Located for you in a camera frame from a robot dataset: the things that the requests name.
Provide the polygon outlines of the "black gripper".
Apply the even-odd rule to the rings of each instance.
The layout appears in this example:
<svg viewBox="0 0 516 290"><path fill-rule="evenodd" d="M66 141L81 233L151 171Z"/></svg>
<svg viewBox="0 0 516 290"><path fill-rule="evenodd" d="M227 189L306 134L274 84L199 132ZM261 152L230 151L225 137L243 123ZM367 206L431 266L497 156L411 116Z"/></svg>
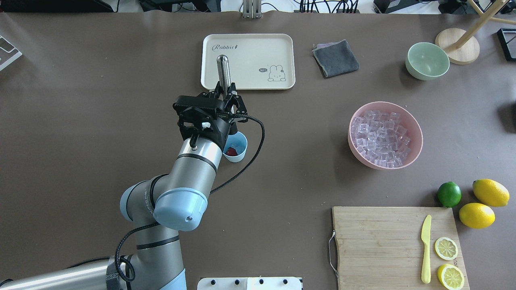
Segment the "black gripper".
<svg viewBox="0 0 516 290"><path fill-rule="evenodd" d="M179 116L178 127L184 140L189 141L192 150L200 147L203 138L224 149L227 136L237 132L237 122L247 121L247 110L236 84L231 83L227 95L218 81L213 92L200 93L196 97L181 95L173 104Z"/></svg>

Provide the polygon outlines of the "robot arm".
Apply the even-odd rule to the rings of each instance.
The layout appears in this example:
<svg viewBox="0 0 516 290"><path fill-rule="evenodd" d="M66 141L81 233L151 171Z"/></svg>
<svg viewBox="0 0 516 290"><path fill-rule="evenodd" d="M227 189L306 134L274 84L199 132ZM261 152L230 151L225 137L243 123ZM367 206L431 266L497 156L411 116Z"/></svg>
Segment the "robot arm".
<svg viewBox="0 0 516 290"><path fill-rule="evenodd" d="M125 219L133 222L137 252L92 259L73 267L18 281L2 290L185 290L179 232L192 231L208 207L214 178L227 138L236 122L247 121L235 84L218 83L209 93L180 96L173 104L184 140L168 174L129 187L120 200Z"/></svg>

